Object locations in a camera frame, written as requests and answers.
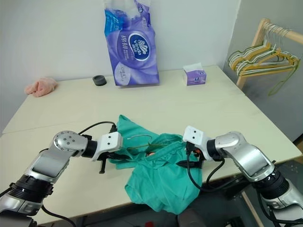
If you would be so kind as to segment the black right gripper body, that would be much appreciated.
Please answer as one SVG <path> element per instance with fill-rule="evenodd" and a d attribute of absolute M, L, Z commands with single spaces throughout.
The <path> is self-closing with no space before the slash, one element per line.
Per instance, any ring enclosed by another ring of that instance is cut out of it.
<path fill-rule="evenodd" d="M 202 151 L 193 143 L 186 142 L 186 155 L 189 161 L 198 161 L 203 163 Z"/>

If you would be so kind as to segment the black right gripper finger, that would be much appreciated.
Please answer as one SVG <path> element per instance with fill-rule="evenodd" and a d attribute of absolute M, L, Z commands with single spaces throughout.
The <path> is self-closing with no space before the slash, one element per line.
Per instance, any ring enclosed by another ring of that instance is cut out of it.
<path fill-rule="evenodd" d="M 186 160 L 179 161 L 176 163 L 179 167 L 183 168 L 202 168 L 202 163 L 198 161 L 189 161 L 187 162 Z"/>

